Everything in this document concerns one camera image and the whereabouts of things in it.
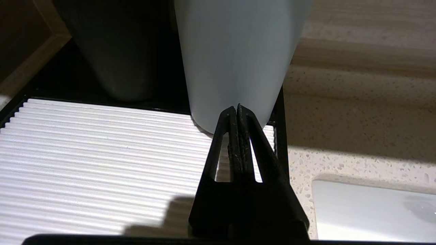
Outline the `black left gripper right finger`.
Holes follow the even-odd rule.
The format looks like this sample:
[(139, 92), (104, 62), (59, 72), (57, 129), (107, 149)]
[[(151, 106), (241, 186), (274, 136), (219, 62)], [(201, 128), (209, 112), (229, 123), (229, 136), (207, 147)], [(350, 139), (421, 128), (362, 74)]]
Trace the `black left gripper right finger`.
[(257, 239), (307, 239), (309, 221), (255, 114), (237, 109), (242, 157), (242, 230)]

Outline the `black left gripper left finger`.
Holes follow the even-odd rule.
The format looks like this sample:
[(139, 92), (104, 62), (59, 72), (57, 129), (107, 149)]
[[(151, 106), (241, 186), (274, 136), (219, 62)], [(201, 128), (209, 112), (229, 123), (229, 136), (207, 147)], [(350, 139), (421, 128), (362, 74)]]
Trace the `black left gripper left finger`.
[[(229, 137), (230, 181), (217, 182), (215, 176), (225, 134)], [(190, 211), (188, 221), (193, 236), (227, 237), (229, 235), (229, 226), (236, 218), (236, 206), (240, 200), (236, 193), (243, 178), (241, 162), (236, 110), (234, 107), (229, 107), (220, 113)]]

